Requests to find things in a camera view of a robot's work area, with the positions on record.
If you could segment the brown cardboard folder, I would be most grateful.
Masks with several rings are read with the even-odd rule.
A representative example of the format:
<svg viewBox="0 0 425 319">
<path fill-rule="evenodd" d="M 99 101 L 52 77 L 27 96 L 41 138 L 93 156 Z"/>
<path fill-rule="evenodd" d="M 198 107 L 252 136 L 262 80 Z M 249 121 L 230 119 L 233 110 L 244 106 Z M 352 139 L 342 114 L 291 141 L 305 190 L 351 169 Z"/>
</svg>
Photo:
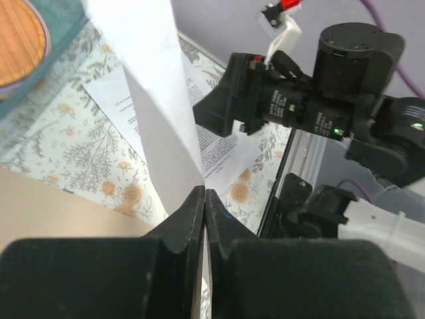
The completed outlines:
<svg viewBox="0 0 425 319">
<path fill-rule="evenodd" d="M 136 237 L 167 217 L 160 210 L 158 218 L 145 222 L 1 169 L 1 250 L 19 239 Z"/>
</svg>

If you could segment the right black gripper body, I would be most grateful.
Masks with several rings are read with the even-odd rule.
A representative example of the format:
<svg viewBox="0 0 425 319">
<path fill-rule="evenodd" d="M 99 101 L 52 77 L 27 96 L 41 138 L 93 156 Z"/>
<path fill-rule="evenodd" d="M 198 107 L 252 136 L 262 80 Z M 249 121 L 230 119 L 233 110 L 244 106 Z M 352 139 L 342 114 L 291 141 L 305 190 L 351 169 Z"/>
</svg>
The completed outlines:
<svg viewBox="0 0 425 319">
<path fill-rule="evenodd" d="M 246 133 L 274 122 L 319 136 L 404 136 L 402 99 L 384 94 L 404 48 L 396 33 L 341 23 L 321 32 L 311 76 L 281 51 L 268 65 L 251 54 Z"/>
</svg>

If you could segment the printed paper sheet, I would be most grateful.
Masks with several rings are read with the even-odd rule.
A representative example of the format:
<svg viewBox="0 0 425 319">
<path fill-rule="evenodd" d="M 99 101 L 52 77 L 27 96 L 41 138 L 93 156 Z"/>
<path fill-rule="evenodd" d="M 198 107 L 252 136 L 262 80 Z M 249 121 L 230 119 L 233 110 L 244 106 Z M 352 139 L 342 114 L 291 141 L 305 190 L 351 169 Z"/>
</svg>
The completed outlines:
<svg viewBox="0 0 425 319">
<path fill-rule="evenodd" d="M 183 68 L 189 98 L 192 104 L 205 97 L 211 88 L 202 72 L 183 56 Z M 84 85 L 90 97 L 97 103 L 109 121 L 116 127 L 136 154 L 145 159 L 137 118 L 130 97 L 124 69 L 119 67 L 111 73 Z M 237 131 L 220 138 L 197 126 L 197 136 L 203 159 L 206 186 L 224 195 L 260 154 L 255 141 Z"/>
<path fill-rule="evenodd" d="M 201 152 L 170 1 L 83 1 L 120 59 L 152 184 L 172 214 L 203 185 Z"/>
</svg>

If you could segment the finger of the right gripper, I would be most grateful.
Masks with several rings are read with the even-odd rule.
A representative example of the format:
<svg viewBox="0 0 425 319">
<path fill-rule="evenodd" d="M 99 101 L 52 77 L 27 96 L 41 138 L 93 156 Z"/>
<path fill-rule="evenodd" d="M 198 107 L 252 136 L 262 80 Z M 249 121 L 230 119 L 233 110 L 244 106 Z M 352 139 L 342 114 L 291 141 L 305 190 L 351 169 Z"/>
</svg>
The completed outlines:
<svg viewBox="0 0 425 319">
<path fill-rule="evenodd" d="M 196 124 L 220 137 L 231 135 L 239 109 L 250 92 L 251 58 L 251 54 L 231 54 L 217 86 L 193 107 Z"/>
</svg>

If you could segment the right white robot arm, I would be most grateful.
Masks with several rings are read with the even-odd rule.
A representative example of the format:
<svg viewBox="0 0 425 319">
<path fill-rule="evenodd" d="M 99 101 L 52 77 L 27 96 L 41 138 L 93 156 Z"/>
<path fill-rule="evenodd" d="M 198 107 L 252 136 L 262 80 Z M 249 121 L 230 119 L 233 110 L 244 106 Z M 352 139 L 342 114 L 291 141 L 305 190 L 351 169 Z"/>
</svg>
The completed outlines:
<svg viewBox="0 0 425 319">
<path fill-rule="evenodd" d="M 270 60 L 232 54 L 195 122 L 227 137 L 233 123 L 253 134 L 268 122 L 330 140 L 350 138 L 347 160 L 369 169 L 384 190 L 424 183 L 424 100 L 384 93 L 404 39 L 367 23 L 341 23 L 319 37 L 312 75 L 282 50 Z M 394 261 L 424 270 L 424 225 L 373 205 L 340 185 L 312 187 L 279 174 L 259 234 L 264 238 L 363 239 Z"/>
</svg>

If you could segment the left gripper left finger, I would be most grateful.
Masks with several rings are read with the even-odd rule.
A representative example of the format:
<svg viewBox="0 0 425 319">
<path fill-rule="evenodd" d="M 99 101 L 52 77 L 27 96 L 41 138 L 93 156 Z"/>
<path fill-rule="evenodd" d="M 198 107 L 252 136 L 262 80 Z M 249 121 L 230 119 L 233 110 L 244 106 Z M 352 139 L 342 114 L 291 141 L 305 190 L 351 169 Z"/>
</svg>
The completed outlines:
<svg viewBox="0 0 425 319">
<path fill-rule="evenodd" d="M 1 253 L 2 318 L 198 318 L 205 188 L 142 237 L 21 239 Z"/>
</svg>

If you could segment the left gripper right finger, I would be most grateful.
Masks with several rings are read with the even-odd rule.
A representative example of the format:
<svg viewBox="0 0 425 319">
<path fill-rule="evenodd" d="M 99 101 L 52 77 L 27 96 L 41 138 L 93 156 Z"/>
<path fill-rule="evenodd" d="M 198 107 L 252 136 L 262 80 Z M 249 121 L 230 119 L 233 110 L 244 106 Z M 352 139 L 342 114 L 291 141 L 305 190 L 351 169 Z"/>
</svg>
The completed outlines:
<svg viewBox="0 0 425 319">
<path fill-rule="evenodd" d="M 213 318 L 413 318 L 391 262 L 368 241 L 261 239 L 205 195 Z"/>
</svg>

